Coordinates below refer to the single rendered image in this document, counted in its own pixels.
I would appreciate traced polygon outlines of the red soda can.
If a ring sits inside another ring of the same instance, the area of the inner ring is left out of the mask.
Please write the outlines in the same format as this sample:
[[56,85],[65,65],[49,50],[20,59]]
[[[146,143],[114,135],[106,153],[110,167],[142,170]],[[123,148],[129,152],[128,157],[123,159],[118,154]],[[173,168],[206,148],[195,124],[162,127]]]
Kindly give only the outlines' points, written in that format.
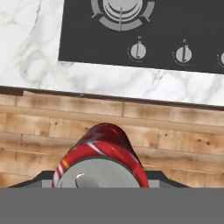
[[92,127],[60,160],[53,188],[147,188],[144,168],[125,132],[112,123]]

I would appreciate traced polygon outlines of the black hob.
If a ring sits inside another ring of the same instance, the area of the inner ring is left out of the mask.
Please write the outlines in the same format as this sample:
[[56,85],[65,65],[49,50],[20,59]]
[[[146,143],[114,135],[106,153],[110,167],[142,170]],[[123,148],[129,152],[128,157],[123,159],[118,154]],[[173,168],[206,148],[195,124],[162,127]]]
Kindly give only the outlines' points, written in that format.
[[[141,41],[147,53],[134,59]],[[192,58],[177,61],[188,45]],[[59,60],[224,74],[224,0],[65,0]]]

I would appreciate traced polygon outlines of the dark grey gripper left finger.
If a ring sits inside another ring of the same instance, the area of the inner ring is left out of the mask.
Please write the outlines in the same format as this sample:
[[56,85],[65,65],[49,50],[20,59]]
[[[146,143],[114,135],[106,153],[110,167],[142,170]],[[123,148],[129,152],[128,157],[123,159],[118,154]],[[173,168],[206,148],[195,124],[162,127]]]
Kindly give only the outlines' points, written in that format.
[[24,182],[11,185],[10,188],[21,187],[37,187],[37,188],[50,188],[53,180],[54,171],[42,171],[35,178],[26,180]]

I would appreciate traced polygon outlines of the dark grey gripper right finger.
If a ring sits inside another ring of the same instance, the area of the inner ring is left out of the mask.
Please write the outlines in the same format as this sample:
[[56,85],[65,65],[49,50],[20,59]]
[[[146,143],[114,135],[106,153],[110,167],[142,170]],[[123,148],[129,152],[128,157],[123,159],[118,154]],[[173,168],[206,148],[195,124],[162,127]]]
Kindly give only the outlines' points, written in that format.
[[145,173],[148,179],[149,188],[187,188],[187,185],[183,185],[167,178],[162,171],[146,171]]

